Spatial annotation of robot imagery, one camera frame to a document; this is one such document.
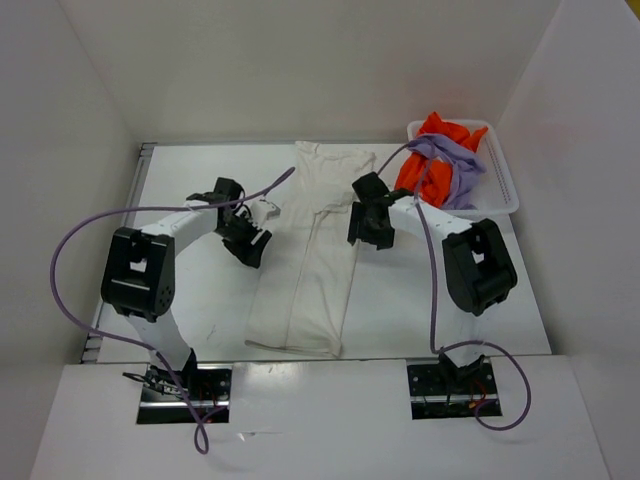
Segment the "white t shirt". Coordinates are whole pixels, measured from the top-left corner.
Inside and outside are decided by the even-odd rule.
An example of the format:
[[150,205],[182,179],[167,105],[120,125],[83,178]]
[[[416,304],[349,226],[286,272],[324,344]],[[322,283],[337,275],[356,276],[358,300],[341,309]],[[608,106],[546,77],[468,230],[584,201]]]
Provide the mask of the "white t shirt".
[[352,184],[376,155],[296,144],[297,164],[272,238],[245,330],[248,346],[337,358],[357,260],[347,240]]

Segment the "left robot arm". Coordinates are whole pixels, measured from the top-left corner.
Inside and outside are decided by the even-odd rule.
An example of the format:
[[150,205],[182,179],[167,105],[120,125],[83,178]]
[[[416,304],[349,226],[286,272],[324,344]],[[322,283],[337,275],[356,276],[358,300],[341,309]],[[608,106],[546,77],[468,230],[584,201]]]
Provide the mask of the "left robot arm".
[[199,387],[197,358],[179,332],[171,305],[176,295],[176,258],[214,233],[241,264],[257,269],[272,238],[265,228],[280,208],[259,197],[241,201],[244,189],[219,178],[214,189],[187,197],[182,209],[141,228],[121,227],[112,237],[101,284],[102,300],[125,317],[140,341],[152,346],[152,372],[144,381],[176,399]]

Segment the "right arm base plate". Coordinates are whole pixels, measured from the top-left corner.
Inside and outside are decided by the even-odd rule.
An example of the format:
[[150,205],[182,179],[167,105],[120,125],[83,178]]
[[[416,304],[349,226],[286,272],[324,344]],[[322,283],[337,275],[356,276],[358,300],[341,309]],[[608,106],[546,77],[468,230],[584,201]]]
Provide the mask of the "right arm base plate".
[[456,369],[447,359],[408,362],[408,391],[413,420],[500,417],[498,389],[489,360],[482,357]]

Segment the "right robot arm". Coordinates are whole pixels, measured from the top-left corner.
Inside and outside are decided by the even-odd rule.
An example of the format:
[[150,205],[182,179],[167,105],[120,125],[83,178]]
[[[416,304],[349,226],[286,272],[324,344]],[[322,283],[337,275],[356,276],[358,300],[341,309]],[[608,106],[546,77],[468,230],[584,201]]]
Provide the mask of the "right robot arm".
[[441,246],[444,283],[458,310],[476,318],[504,302],[518,282],[517,273],[498,225],[491,219],[478,221],[454,216],[400,188],[390,190],[379,175],[368,173],[352,184],[356,200],[351,207],[347,241],[364,242],[378,250],[394,246],[400,230],[426,241],[431,273],[429,347],[438,359],[438,380],[450,393],[462,392],[481,369],[484,355],[468,359],[451,353],[473,351],[484,341],[464,339],[436,346],[439,277],[435,244]]

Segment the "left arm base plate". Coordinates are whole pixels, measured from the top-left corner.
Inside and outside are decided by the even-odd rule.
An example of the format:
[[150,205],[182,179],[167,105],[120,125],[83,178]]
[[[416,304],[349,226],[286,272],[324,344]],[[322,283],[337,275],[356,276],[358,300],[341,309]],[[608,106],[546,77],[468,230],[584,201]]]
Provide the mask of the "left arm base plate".
[[[184,398],[165,373],[149,366],[144,374],[123,373],[139,383],[141,396],[137,423],[141,425],[193,424]],[[231,364],[200,364],[198,371],[184,386],[196,413],[206,423],[227,423],[232,385]]]

